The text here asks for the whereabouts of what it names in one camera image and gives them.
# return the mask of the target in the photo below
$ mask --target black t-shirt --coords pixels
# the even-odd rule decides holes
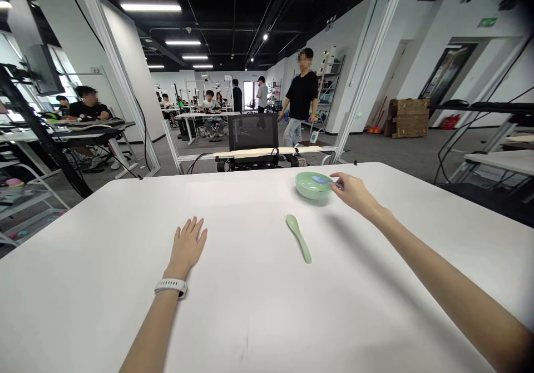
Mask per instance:
[[[243,110],[243,93],[241,92],[241,88],[234,87],[233,95],[234,95],[234,111],[241,112]]]
[[[71,103],[70,107],[68,108],[69,116],[81,117],[81,115],[84,115],[88,120],[96,119],[102,112],[108,112],[111,117],[110,110],[102,103],[97,103],[96,105],[90,107],[83,102],[74,102]]]
[[[293,78],[289,91],[289,117],[307,120],[310,116],[310,103],[317,98],[317,75],[310,71],[304,77],[300,74]]]

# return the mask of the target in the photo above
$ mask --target storage box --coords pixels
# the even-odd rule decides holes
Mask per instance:
[[[428,134],[428,106],[425,100],[391,100],[384,135],[391,138],[424,137]]]

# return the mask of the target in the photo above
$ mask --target green bowl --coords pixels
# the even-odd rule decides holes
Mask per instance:
[[[315,182],[312,177],[317,176],[321,177],[329,182],[334,182],[330,177],[322,175],[321,173],[315,172],[301,172],[298,173],[295,177],[295,185],[297,191],[308,199],[311,200],[321,200],[328,198],[332,189],[328,184],[321,184]]]

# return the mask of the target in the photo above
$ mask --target ceiling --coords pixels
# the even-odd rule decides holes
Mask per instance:
[[[240,71],[268,69],[302,48],[308,39],[325,28],[328,19],[339,18],[362,0],[108,1],[118,8],[121,3],[177,3],[181,6],[182,11],[178,13],[125,12],[138,27],[149,65],[165,66],[158,71],[191,69],[193,64],[212,64],[213,70],[219,71]],[[38,7],[35,10],[49,43],[58,44],[42,12]],[[7,14],[0,12],[0,29],[7,31],[6,20]],[[265,33],[269,37],[263,41]],[[201,45],[165,44],[165,41],[177,39],[195,39]],[[209,59],[192,63],[182,59],[184,54],[204,54]]]

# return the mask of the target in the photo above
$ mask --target white watch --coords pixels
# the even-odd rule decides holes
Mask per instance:
[[[157,282],[154,293],[157,294],[161,290],[175,290],[180,294],[178,299],[182,299],[187,292],[187,283],[184,280],[178,280],[177,278],[162,278]]]

